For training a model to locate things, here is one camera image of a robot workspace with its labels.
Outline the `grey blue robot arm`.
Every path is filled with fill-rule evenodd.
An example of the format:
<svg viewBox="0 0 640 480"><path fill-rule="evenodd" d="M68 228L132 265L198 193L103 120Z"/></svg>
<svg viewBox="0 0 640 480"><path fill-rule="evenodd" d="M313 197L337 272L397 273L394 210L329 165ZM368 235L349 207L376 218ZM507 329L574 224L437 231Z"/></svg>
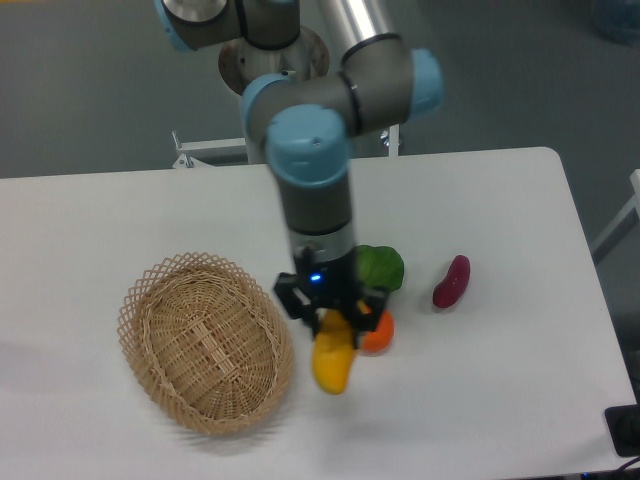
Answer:
<svg viewBox="0 0 640 480"><path fill-rule="evenodd" d="M444 96L437 60L406 47L382 1L320 3L341 59L336 73L317 77L297 1L159 1L155 8L179 50L240 43L248 154L274 176L295 265L278 276L275 293L313 333L321 310L339 312L358 344L377 328L389 292L358 277L351 141L433 112Z"/></svg>

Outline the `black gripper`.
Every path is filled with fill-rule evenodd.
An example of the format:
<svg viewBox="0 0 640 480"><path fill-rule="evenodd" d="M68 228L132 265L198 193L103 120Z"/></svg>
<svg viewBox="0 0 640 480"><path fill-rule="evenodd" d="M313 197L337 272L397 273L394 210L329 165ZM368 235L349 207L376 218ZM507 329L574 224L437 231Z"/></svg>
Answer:
<svg viewBox="0 0 640 480"><path fill-rule="evenodd" d="M390 291L384 287L361 287L356 244L326 260L311 244L293 250L296 275L281 272L273 291L287 315L300 320L315 339L320 330L318 309L342 312L352 331L352 345L359 350L369 334L377 340L386 332L385 316Z"/></svg>

